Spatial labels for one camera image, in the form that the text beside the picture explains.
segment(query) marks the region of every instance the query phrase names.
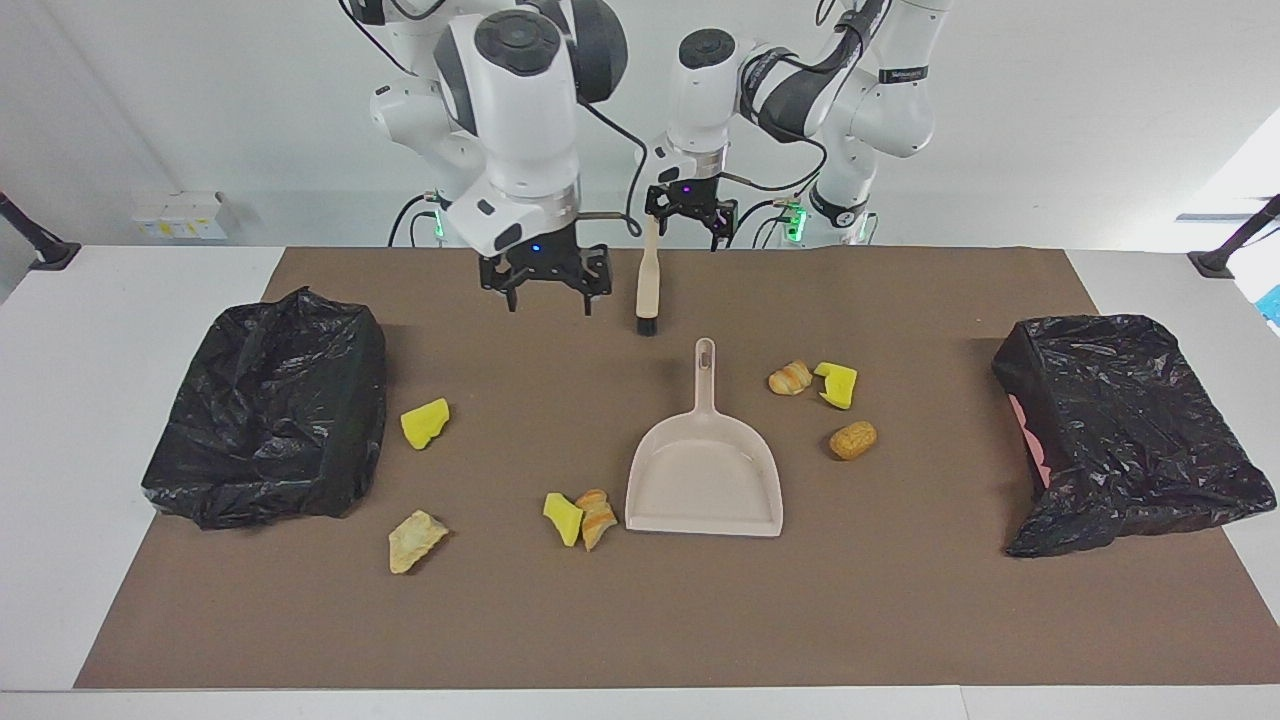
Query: dustpan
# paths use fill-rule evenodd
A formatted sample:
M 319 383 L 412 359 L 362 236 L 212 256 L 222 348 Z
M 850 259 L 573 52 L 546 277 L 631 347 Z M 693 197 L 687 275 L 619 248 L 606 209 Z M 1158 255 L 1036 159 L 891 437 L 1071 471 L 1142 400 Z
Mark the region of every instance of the dustpan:
M 628 530 L 777 537 L 782 487 L 758 432 L 716 411 L 716 343 L 694 348 L 694 410 L 658 423 L 631 461 Z

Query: yellow sponge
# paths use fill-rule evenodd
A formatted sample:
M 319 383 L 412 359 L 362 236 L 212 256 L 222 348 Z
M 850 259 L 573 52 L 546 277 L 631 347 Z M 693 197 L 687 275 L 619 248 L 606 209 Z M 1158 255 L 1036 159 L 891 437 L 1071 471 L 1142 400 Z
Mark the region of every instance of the yellow sponge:
M 564 547 L 573 547 L 577 542 L 577 533 L 582 529 L 582 509 L 568 501 L 558 492 L 547 493 L 543 502 L 543 516 L 549 519 L 559 530 Z
M 836 407 L 849 410 L 854 404 L 854 386 L 858 384 L 858 370 L 833 363 L 818 363 L 818 366 L 813 369 L 813 374 L 827 378 L 827 392 L 818 395 Z
M 448 421 L 449 404 L 442 397 L 401 415 L 401 429 L 413 450 L 422 450 L 433 438 L 439 437 Z

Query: brown mat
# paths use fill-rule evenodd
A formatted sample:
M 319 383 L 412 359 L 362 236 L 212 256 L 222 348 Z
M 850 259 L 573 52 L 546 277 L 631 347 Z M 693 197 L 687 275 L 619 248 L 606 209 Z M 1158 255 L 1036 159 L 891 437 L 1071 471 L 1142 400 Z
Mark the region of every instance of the brown mat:
M 1280 683 L 1280 632 L 1220 530 L 1001 553 L 1030 491 L 988 364 L 1015 320 L 1093 311 L 1062 252 L 667 252 L 652 340 L 639 255 L 614 259 L 618 295 L 586 319 L 548 284 L 507 314 L 470 252 L 289 250 L 269 300 L 310 284 L 385 327 L 374 489 L 343 520 L 157 518 L 77 687 Z M 704 334 L 721 410 L 773 448 L 782 537 L 561 547 L 543 496 L 600 486 L 621 516 L 641 436 L 691 405 Z M 861 370 L 854 410 L 771 395 L 796 357 Z M 453 421 L 416 454 L 398 414 L 439 396 Z M 881 445 L 831 460 L 856 419 Z M 392 577 L 387 533 L 420 507 L 456 534 Z

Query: dustpan handle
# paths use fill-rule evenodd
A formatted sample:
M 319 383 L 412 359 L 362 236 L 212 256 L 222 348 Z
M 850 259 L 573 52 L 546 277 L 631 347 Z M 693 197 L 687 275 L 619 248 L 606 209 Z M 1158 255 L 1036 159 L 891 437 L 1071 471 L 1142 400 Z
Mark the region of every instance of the dustpan handle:
M 694 346 L 694 413 L 716 411 L 716 343 L 704 337 Z

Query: white table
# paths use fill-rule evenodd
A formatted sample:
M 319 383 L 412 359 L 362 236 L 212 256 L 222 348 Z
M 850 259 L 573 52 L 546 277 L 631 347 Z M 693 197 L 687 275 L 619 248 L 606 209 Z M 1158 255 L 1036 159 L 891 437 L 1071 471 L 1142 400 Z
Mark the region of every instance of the white table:
M 151 521 L 138 478 L 187 364 L 219 311 L 259 301 L 280 254 L 86 247 L 68 270 L 31 274 L 0 305 L 0 717 L 1280 716 L 1280 685 L 72 692 Z M 1280 338 L 1235 286 L 1199 278 L 1180 255 L 1070 258 L 1102 313 L 1144 313 L 1181 340 L 1254 462 L 1280 478 L 1280 384 L 1271 380 Z M 1280 514 L 1233 524 L 1228 536 L 1275 615 Z

